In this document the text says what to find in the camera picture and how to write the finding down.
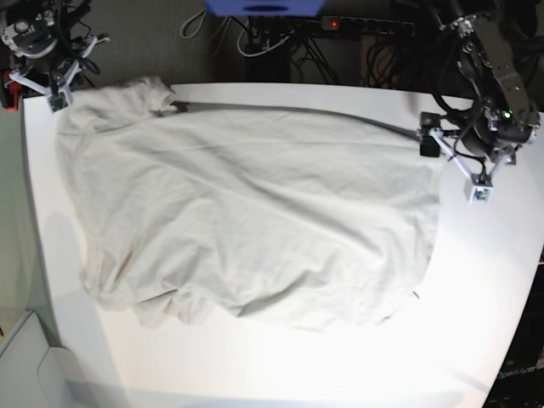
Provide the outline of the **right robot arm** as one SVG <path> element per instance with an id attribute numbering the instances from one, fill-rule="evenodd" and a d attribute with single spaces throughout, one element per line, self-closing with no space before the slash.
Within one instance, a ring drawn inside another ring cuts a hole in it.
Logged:
<path id="1" fill-rule="evenodd" d="M 68 98 L 77 76 L 101 73 L 90 59 L 109 41 L 83 22 L 89 1 L 2 1 L 1 86 Z"/>

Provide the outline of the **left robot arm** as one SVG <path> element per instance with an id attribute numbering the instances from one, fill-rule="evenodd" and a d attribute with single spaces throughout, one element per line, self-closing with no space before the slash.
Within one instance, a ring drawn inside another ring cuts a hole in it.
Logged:
<path id="1" fill-rule="evenodd" d="M 541 125 L 535 104 L 514 64 L 514 52 L 491 7 L 476 2 L 426 1 L 440 31 L 456 35 L 450 55 L 475 92 L 470 108 L 433 98 L 443 115 L 423 112 L 418 130 L 422 156 L 446 154 L 477 190 L 488 190 L 498 170 L 513 163 Z"/>

